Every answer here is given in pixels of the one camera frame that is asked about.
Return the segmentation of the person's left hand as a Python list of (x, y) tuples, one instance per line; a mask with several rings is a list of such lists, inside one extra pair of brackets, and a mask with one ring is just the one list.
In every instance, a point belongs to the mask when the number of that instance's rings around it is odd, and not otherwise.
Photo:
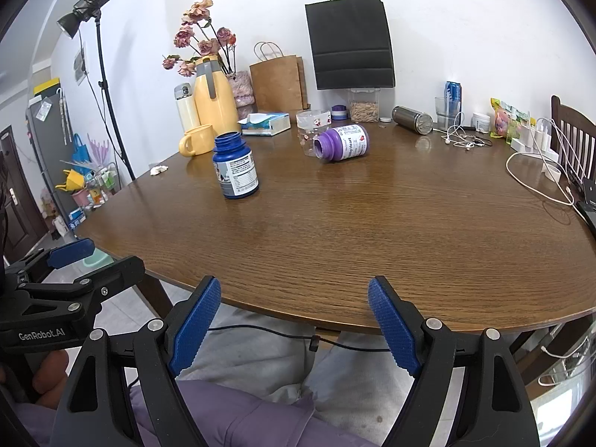
[[(69, 361), (65, 350), (52, 351), (44, 357), (29, 381), (29, 387), (37, 394), (34, 405), (50, 410), (58, 408), (69, 379)], [(12, 368), (4, 364), (1, 364), (1, 389), (12, 410), (21, 404), (27, 405), (27, 401), (23, 400), (24, 386), (18, 383)]]

